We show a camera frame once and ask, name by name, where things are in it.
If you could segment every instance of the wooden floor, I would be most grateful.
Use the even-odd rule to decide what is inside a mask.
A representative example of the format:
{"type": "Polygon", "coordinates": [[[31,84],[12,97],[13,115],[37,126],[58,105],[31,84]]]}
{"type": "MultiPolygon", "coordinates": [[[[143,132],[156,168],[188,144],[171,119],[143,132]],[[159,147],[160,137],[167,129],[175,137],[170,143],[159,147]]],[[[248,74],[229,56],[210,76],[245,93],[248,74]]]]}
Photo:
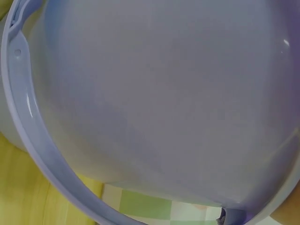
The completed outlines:
{"type": "MultiPolygon", "coordinates": [[[[98,196],[103,184],[83,176],[98,196]]],[[[0,225],[94,225],[42,175],[30,156],[0,133],[0,225]]]]}

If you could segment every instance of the plastic surface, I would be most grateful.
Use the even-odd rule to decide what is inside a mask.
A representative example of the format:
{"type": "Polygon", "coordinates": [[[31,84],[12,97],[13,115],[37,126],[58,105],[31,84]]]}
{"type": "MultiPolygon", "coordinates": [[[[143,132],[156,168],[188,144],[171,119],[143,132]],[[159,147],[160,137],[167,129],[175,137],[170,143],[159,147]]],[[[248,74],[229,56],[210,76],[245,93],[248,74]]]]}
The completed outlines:
{"type": "Polygon", "coordinates": [[[18,1],[14,1],[3,32],[1,70],[9,109],[28,152],[52,184],[97,222],[103,225],[143,224],[118,213],[98,199],[75,175],[52,142],[36,105],[29,48],[20,31],[22,23],[40,6],[41,1],[26,1],[14,21],[17,4],[18,1]]]}
{"type": "MultiPolygon", "coordinates": [[[[93,218],[116,212],[77,183],[54,143],[93,178],[259,221],[300,177],[294,4],[51,0],[28,36],[37,99],[29,54],[16,67],[11,48],[9,76],[2,67],[18,132],[48,178],[93,218]],[[28,80],[8,79],[25,66],[19,77],[28,80]]],[[[15,27],[10,46],[27,46],[15,27]]]]}

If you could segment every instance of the yellow surface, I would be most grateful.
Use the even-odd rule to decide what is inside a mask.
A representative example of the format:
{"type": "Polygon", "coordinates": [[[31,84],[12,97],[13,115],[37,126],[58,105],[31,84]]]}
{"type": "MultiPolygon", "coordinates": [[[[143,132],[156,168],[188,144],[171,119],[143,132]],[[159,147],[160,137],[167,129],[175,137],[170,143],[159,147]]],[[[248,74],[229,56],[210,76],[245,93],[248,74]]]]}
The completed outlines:
{"type": "MultiPolygon", "coordinates": [[[[98,196],[103,184],[80,177],[98,196]]],[[[94,225],[0,133],[0,225],[94,225]]]]}
{"type": "Polygon", "coordinates": [[[9,11],[13,0],[0,0],[0,19],[9,11]]]}

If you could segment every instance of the green checkered tile floor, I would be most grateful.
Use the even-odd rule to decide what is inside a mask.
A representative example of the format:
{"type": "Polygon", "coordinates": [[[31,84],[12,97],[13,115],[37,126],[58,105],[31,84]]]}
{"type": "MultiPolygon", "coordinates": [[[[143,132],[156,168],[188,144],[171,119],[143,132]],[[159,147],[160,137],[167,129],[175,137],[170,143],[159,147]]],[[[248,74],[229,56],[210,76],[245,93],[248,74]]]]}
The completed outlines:
{"type": "Polygon", "coordinates": [[[176,202],[105,185],[102,199],[119,212],[149,225],[216,225],[220,208],[176,202]]]}

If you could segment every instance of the plastic bucket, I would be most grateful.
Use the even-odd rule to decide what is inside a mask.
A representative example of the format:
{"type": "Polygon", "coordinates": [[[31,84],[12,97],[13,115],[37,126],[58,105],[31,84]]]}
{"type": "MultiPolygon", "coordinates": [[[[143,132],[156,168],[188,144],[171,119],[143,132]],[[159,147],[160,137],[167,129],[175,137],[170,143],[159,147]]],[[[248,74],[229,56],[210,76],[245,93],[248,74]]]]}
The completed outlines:
{"type": "Polygon", "coordinates": [[[1,72],[18,134],[45,176],[101,224],[140,223],[72,169],[223,207],[225,225],[256,223],[300,178],[294,4],[15,0],[1,72]]]}

